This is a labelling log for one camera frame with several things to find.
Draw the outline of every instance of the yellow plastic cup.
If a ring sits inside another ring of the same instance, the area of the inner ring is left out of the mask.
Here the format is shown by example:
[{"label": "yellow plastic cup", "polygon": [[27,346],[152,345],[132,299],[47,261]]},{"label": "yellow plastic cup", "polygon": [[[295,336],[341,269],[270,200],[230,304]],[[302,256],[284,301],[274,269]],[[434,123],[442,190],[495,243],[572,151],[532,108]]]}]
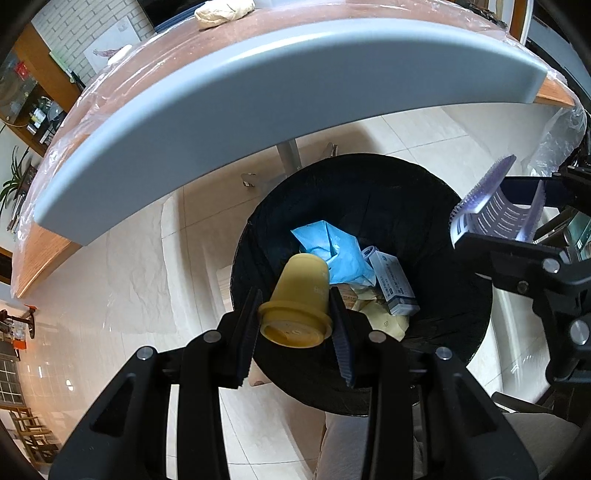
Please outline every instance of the yellow plastic cup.
[{"label": "yellow plastic cup", "polygon": [[271,300],[259,307],[261,333],[291,348],[320,345],[332,334],[329,268],[311,254],[297,254],[285,265]]}]

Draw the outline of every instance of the trash can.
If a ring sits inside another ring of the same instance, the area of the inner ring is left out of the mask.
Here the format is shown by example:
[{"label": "trash can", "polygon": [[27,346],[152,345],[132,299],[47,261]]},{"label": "trash can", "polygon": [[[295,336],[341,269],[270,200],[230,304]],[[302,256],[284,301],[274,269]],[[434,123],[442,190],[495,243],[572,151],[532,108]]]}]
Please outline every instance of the trash can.
[{"label": "trash can", "polygon": [[[420,312],[403,344],[448,346],[464,362],[476,353],[491,316],[492,285],[459,263],[449,216],[460,197],[424,168],[385,155],[350,154],[312,164],[279,184],[248,219],[238,243],[230,292],[235,310],[251,287],[269,300],[287,260],[300,250],[291,230],[326,220],[396,255]],[[259,335],[254,359],[280,389],[304,404],[341,415],[367,415],[369,391],[347,387],[331,339],[286,348]]]}]

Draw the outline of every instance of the cabinet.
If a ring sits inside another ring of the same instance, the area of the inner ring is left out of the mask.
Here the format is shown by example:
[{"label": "cabinet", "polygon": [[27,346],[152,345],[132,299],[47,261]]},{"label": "cabinet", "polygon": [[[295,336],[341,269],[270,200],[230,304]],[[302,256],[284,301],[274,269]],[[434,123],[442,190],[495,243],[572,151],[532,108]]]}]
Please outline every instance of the cabinet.
[{"label": "cabinet", "polygon": [[12,95],[13,101],[17,102],[21,108],[16,109],[18,114],[15,116],[9,116],[5,111],[0,113],[0,118],[8,124],[8,127],[41,156],[44,156],[47,151],[47,146],[40,142],[42,132],[32,134],[26,129],[33,104],[45,96],[55,100],[66,112],[69,112],[80,96],[79,88],[70,83],[68,75],[50,57],[49,52],[49,48],[37,30],[33,25],[28,24],[18,37],[11,55],[24,63],[32,79],[23,82],[18,76],[15,78],[15,73],[5,72],[6,95]]}]

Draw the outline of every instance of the orange object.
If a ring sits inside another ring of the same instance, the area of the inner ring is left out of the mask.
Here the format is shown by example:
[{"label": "orange object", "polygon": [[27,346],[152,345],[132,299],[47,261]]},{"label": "orange object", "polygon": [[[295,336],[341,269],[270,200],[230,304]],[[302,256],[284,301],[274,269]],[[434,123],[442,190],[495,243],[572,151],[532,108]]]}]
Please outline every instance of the orange object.
[{"label": "orange object", "polygon": [[15,350],[26,350],[27,349],[27,343],[24,340],[13,340],[12,346],[14,347]]}]

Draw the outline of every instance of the trash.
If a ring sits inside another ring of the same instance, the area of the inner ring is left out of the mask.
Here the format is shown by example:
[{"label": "trash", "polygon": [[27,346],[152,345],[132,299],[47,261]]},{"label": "trash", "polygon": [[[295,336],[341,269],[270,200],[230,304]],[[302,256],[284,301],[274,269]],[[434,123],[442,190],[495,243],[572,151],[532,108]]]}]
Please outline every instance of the trash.
[{"label": "trash", "polygon": [[311,223],[291,231],[300,241],[305,253],[316,255],[329,266],[329,283],[375,285],[374,269],[363,259],[359,243],[328,222]]},{"label": "trash", "polygon": [[390,313],[408,316],[417,313],[420,307],[398,258],[380,252],[375,247],[367,247],[363,253],[370,253],[369,262],[375,270]]},{"label": "trash", "polygon": [[379,288],[347,283],[340,283],[337,287],[345,307],[363,313],[374,330],[381,330],[402,341],[408,329],[408,316],[392,315]]},{"label": "trash", "polygon": [[370,301],[360,312],[368,318],[374,330],[381,330],[399,342],[404,338],[408,328],[406,315],[392,315],[388,306],[379,301]]}]

